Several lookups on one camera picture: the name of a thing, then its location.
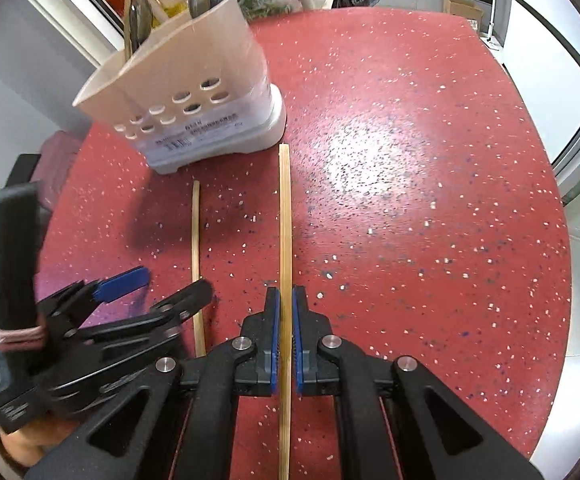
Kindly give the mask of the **cardboard box on floor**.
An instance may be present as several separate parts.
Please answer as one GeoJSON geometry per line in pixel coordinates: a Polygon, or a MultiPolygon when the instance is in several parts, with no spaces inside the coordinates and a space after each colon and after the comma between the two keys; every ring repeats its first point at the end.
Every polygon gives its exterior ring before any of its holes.
{"type": "Polygon", "coordinates": [[[465,18],[476,31],[481,31],[483,10],[480,6],[468,0],[443,0],[443,12],[465,18]]]}

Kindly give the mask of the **dark brown plastic spoon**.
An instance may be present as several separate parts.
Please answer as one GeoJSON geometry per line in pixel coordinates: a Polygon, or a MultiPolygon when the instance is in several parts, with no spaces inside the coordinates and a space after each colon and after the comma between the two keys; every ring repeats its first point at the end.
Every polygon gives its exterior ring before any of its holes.
{"type": "Polygon", "coordinates": [[[151,35],[153,12],[149,0],[130,0],[130,52],[136,52],[151,35]]]}

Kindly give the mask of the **beige utensil holder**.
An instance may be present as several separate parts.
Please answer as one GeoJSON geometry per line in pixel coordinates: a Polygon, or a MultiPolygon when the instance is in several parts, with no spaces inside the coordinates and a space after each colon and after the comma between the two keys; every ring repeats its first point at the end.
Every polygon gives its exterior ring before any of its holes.
{"type": "Polygon", "coordinates": [[[115,52],[73,104],[126,139],[158,174],[265,150],[287,123],[282,94],[237,0],[198,18],[171,18],[131,58],[115,52]]]}

